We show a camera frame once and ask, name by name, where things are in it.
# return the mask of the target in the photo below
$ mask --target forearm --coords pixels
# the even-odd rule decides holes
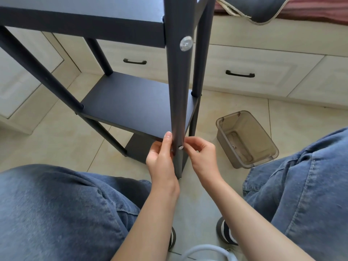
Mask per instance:
[[[205,187],[249,261],[313,261],[245,202],[223,179],[211,181]]]
[[[112,261],[165,260],[178,195],[153,187]]]

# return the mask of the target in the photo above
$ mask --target hand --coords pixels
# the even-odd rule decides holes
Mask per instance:
[[[184,148],[203,187],[209,185],[211,181],[222,179],[213,143],[197,136],[189,136],[185,137]]]
[[[163,142],[154,142],[146,158],[149,168],[152,188],[173,192],[179,196],[179,182],[174,173],[174,165],[171,154],[172,133],[167,132]]]

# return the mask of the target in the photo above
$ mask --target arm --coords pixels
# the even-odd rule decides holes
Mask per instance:
[[[199,137],[186,137],[184,147],[202,186],[214,200],[249,261],[314,261],[223,180],[212,143]]]
[[[146,159],[152,187],[133,227],[112,261],[165,260],[171,236],[179,183],[170,154],[172,134],[154,142]]]

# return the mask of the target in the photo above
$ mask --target left hand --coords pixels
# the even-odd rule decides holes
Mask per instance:
[[[163,142],[154,142],[146,158],[149,168],[152,188],[162,189],[179,196],[179,182],[174,173],[174,165],[171,155],[172,133],[167,132]]]

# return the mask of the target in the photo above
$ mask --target tile floor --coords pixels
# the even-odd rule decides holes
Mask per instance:
[[[81,100],[99,78],[98,75],[81,74],[69,91]],[[279,157],[297,152],[318,138],[348,126],[346,110],[204,91],[196,135],[216,145],[221,174],[239,194],[248,170],[231,166],[216,140],[215,121],[240,110],[250,111],[255,116],[278,146]],[[126,145],[132,135],[104,126],[122,145]],[[53,106],[30,136],[0,129],[0,171],[29,163],[48,163],[76,171],[150,179],[145,165],[123,157],[61,101]],[[173,224],[177,242],[167,260],[179,260],[180,254],[198,244],[228,247],[218,240],[215,233],[220,213],[200,185],[189,160],[180,188]],[[240,249],[233,250],[239,260],[244,259]],[[197,258],[224,260],[212,252],[192,255],[192,259]]]

